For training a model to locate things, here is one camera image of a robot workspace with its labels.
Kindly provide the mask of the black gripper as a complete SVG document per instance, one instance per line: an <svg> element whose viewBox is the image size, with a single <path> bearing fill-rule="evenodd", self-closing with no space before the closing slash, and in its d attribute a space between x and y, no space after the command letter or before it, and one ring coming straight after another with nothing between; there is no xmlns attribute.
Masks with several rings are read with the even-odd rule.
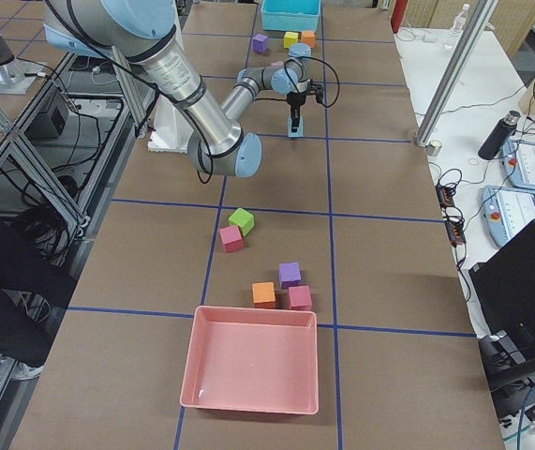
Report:
<svg viewBox="0 0 535 450"><path fill-rule="evenodd" d="M290 130L298 130L302 122L301 108L305 105L306 92L290 92L287 103L290 105Z"/></svg>

